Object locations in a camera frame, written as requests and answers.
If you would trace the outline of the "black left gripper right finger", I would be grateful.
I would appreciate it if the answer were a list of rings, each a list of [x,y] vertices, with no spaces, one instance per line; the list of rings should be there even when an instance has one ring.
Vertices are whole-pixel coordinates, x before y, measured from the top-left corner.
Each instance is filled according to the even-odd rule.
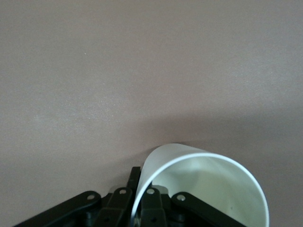
[[[244,227],[188,192],[172,197],[149,188],[141,198],[141,227]]]

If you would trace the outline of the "white plastic cup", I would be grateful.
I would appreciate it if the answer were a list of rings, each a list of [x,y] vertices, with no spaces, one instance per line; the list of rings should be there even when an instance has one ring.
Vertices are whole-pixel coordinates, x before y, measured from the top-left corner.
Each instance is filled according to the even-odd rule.
[[[138,222],[138,207],[149,186],[164,189],[170,198],[187,192],[246,227],[269,227],[261,186],[249,170],[229,157],[177,143],[156,148],[142,167],[131,227]]]

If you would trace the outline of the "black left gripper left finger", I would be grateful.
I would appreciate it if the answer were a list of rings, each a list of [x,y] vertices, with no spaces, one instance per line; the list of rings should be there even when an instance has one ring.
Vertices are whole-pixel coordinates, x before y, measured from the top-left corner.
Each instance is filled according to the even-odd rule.
[[[105,197],[86,191],[13,227],[127,227],[141,168],[134,166],[125,187]]]

